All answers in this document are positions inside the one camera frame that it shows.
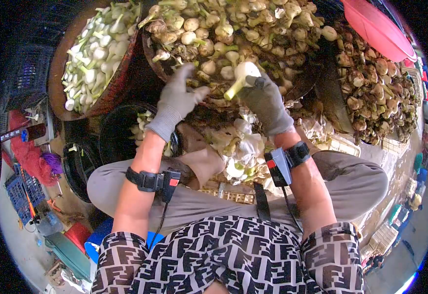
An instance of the black wristband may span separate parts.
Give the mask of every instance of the black wristband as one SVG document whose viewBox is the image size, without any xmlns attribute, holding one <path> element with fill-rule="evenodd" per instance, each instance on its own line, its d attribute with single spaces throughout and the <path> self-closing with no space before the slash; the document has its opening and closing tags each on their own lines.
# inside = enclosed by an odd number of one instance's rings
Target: black wristband
<svg viewBox="0 0 428 294">
<path fill-rule="evenodd" d="M 286 149 L 285 153 L 288 156 L 288 163 L 291 165 L 289 168 L 295 168 L 311 158 L 309 148 L 304 141 L 299 141 L 293 147 Z"/>
<path fill-rule="evenodd" d="M 136 184 L 139 191 L 156 192 L 163 187 L 163 173 L 149 173 L 141 171 L 136 173 L 131 167 L 127 168 L 126 179 Z"/>
</svg>

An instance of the glove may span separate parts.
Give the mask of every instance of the glove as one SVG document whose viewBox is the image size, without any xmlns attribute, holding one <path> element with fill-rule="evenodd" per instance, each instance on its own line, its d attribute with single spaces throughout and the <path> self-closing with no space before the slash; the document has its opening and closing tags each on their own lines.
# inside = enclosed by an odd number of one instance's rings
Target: glove
<svg viewBox="0 0 428 294">
<path fill-rule="evenodd" d="M 206 86 L 186 92 L 186 78 L 194 70 L 192 63 L 184 64 L 173 75 L 171 81 L 163 88 L 157 103 L 157 114 L 146 128 L 157 133 L 168 143 L 176 125 L 203 99 L 210 90 Z"/>
<path fill-rule="evenodd" d="M 238 96 L 256 114 L 267 136 L 294 130 L 294 119 L 284 109 L 277 85 L 266 73 L 262 73 L 262 77 L 265 79 L 262 89 L 244 87 Z"/>
</svg>

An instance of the gray pants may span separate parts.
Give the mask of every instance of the gray pants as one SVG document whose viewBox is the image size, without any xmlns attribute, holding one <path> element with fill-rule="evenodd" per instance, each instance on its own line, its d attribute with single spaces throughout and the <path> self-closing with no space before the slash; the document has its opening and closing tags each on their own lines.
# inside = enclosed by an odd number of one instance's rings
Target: gray pants
<svg viewBox="0 0 428 294">
<path fill-rule="evenodd" d="M 325 184 L 338 221 L 360 217 L 385 197 L 389 184 L 386 173 L 379 165 L 335 151 L 320 151 L 312 157 L 327 181 Z M 132 159 L 97 168 L 88 180 L 91 202 L 109 216 L 114 216 L 119 190 L 131 162 Z M 162 164 L 160 170 L 165 169 L 167 166 Z M 290 203 L 295 203 L 292 195 L 288 198 Z M 271 220 L 286 225 L 294 232 L 298 231 L 284 199 L 272 200 L 269 206 Z M 164 203 L 154 201 L 149 214 L 149 231 L 155 232 L 159 227 L 163 209 Z M 168 204 L 160 233 L 167 235 L 190 222 L 219 215 L 258 217 L 255 205 L 239 204 L 178 186 Z"/>
</svg>

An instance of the black cable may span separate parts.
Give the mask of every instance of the black cable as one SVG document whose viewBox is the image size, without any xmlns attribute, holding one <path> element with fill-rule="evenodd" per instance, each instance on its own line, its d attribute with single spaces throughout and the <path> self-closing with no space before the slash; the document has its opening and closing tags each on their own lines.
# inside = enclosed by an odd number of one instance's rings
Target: black cable
<svg viewBox="0 0 428 294">
<path fill-rule="evenodd" d="M 296 223 L 296 226 L 299 228 L 299 230 L 301 231 L 301 233 L 304 233 L 304 231 L 302 230 L 301 226 L 297 222 L 296 217 L 294 216 L 294 214 L 293 214 L 293 212 L 291 210 L 291 207 L 289 206 L 288 195 L 286 194 L 286 189 L 284 187 L 281 187 L 281 188 L 283 189 L 284 200 L 286 201 L 286 206 L 288 207 L 289 214 L 293 218 L 294 222 Z"/>
<path fill-rule="evenodd" d="M 158 233 L 162 229 L 163 221 L 165 220 L 165 213 L 166 213 L 167 207 L 168 207 L 168 203 L 165 203 L 165 207 L 163 209 L 163 214 L 162 214 L 162 220 L 160 221 L 160 226 L 158 227 L 157 231 L 155 232 L 154 238 L 152 238 L 152 242 L 151 242 L 151 245 L 149 246 L 149 250 L 152 248 L 152 245 L 154 244 L 155 237 L 158 235 Z"/>
<path fill-rule="evenodd" d="M 34 231 L 29 231 L 27 228 L 26 228 L 26 226 L 25 225 L 23 225 L 23 228 L 25 229 L 25 230 L 27 230 L 29 233 L 34 233 L 34 232 L 36 232 L 36 229 L 38 228 L 37 226 L 36 226 L 36 224 L 34 224 Z"/>
</svg>

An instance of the pink lid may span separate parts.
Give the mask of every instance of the pink lid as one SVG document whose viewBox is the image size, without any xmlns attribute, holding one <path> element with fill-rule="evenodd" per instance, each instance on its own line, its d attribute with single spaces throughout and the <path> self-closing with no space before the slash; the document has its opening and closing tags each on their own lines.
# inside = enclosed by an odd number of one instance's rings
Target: pink lid
<svg viewBox="0 0 428 294">
<path fill-rule="evenodd" d="M 417 55 L 400 29 L 379 9 L 365 0 L 341 0 L 345 17 L 352 28 L 373 48 L 393 62 Z"/>
</svg>

